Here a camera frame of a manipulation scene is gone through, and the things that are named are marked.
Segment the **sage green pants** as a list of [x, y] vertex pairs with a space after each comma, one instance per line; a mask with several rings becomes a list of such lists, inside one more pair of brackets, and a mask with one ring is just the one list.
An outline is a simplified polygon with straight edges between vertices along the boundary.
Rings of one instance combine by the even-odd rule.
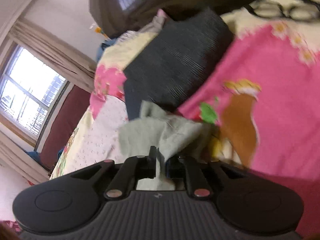
[[208, 144], [212, 125], [188, 120], [169, 113], [155, 103], [143, 101], [140, 117], [119, 129], [120, 151], [125, 157], [148, 155], [154, 146], [156, 175], [138, 181], [137, 190], [173, 191], [176, 185], [165, 176], [165, 163], [178, 153], [201, 159], [201, 152]]

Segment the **cherry print bed sheet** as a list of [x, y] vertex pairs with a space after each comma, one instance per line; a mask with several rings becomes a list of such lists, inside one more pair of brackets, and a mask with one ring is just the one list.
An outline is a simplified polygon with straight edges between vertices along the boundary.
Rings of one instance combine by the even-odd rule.
[[114, 96], [107, 100], [97, 115], [91, 129], [84, 135], [84, 140], [73, 158], [71, 171], [77, 171], [106, 159], [116, 164], [126, 159], [120, 151], [119, 128], [128, 122], [126, 105]]

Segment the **blue cloth on sofa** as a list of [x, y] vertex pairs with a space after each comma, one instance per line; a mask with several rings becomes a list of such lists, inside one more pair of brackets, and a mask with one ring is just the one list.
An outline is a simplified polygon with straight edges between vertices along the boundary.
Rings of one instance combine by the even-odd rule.
[[39, 164], [41, 163], [40, 154], [38, 152], [36, 152], [36, 151], [27, 152], [27, 155], [29, 155], [29, 157], [31, 157], [37, 163], [39, 163]]

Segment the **maroon sofa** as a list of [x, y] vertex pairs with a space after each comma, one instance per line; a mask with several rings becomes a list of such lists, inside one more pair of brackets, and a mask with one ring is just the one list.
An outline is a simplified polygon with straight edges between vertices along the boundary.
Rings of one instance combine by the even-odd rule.
[[89, 106], [89, 92], [73, 86], [66, 96], [47, 139], [40, 150], [40, 162], [51, 170], [58, 160], [58, 152], [66, 146], [73, 131]]

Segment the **pink yellow cartoon quilt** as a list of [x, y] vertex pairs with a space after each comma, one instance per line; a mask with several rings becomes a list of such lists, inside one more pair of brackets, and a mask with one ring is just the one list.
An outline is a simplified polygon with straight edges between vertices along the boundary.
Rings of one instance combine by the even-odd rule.
[[[285, 7], [302, 3], [268, 1]], [[297, 231], [304, 239], [319, 239], [319, 21], [266, 20], [245, 8], [222, 18], [235, 40], [208, 80], [177, 111], [218, 127], [210, 157], [233, 160], [295, 190], [304, 201]], [[154, 37], [129, 31], [105, 49], [89, 109], [52, 178], [72, 172], [73, 158], [107, 96], [125, 103], [124, 70]]]

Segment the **beige left curtain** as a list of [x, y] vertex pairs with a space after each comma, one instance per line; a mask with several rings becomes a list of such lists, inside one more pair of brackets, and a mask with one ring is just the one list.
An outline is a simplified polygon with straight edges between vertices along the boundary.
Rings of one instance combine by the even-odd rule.
[[49, 180], [48, 172], [2, 132], [1, 159], [33, 184]]

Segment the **beige curtain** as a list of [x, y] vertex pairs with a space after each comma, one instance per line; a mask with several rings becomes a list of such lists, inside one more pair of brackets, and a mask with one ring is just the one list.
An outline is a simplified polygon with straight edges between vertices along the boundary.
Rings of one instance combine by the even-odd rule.
[[25, 19], [17, 20], [8, 35], [74, 85], [94, 90], [96, 63], [87, 55]]
[[1, 159], [33, 184], [49, 180], [48, 172], [2, 132]]

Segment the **dark knit folded garment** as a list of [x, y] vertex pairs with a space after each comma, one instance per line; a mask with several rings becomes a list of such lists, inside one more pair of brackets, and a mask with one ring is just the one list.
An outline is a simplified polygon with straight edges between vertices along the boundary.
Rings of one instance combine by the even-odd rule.
[[234, 38], [223, 19], [206, 9], [184, 21], [169, 21], [125, 68], [129, 120], [143, 101], [171, 113], [208, 79]]

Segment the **beige right curtain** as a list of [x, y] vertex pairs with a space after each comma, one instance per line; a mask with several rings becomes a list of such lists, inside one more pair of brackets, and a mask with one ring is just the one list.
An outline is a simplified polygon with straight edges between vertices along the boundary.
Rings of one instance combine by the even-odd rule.
[[17, 20], [8, 35], [74, 85], [94, 90], [96, 63], [87, 55], [25, 19]]

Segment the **barred window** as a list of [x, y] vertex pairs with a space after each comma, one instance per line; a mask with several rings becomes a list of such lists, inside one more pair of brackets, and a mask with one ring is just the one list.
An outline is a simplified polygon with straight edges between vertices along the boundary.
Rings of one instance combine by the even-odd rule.
[[68, 85], [27, 49], [11, 44], [1, 62], [1, 123], [36, 147]]

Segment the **blue cloth near headboard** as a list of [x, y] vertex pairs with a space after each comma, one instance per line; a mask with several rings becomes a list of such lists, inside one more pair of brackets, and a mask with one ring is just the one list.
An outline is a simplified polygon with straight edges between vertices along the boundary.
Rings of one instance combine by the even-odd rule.
[[101, 59], [104, 51], [106, 48], [114, 45], [116, 43], [117, 39], [114, 38], [114, 39], [109, 39], [109, 40], [104, 40], [100, 46], [98, 47], [98, 50], [97, 50], [97, 54], [96, 54], [96, 62], [99, 62], [99, 60]]

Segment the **yellow snack bag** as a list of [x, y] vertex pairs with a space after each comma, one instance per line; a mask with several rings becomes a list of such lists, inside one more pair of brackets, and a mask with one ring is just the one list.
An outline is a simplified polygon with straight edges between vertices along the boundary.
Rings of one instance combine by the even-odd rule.
[[103, 30], [96, 23], [93, 23], [89, 29], [94, 31], [95, 33], [103, 35], [106, 39], [109, 39], [109, 37], [103, 32]]

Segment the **black rimmed glasses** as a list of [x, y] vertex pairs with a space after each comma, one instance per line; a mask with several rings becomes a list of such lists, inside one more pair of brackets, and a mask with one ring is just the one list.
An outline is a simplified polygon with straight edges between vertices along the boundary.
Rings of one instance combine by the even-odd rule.
[[298, 0], [299, 4], [284, 6], [279, 2], [257, 0], [245, 9], [253, 16], [266, 20], [284, 19], [297, 22], [319, 21], [319, 3], [313, 0]]

